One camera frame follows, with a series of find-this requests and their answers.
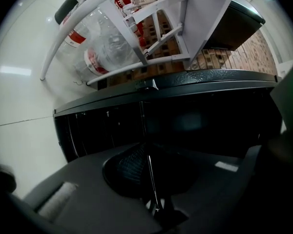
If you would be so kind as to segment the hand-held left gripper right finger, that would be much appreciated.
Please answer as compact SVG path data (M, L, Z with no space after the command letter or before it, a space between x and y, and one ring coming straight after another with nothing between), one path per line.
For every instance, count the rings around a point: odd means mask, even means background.
M292 137L248 149L242 160L183 152L196 180L173 205L187 219L170 234L289 234L292 232Z

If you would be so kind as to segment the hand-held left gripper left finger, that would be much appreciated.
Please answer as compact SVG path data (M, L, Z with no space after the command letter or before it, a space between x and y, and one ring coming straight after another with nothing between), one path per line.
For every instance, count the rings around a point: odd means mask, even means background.
M34 211L65 182L77 188L54 220L73 234L155 234L161 226L139 199L121 196L103 178L103 165L133 145L80 157L34 187L23 199Z

